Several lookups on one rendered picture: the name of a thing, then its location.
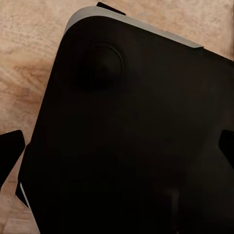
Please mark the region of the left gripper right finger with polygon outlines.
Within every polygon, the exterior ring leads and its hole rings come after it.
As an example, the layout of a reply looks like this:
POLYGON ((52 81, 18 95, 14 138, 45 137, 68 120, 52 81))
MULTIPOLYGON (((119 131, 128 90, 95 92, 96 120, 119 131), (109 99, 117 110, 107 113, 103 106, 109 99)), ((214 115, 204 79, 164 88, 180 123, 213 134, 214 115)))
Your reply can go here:
POLYGON ((218 146, 234 169, 234 132, 223 130, 218 146))

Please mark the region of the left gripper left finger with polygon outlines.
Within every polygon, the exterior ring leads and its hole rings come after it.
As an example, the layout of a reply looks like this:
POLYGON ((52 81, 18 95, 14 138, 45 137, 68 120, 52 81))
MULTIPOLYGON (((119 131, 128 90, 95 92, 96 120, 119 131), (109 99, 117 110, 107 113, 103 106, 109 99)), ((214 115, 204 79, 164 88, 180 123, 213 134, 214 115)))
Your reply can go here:
POLYGON ((0 188, 25 148, 22 130, 0 135, 0 188))

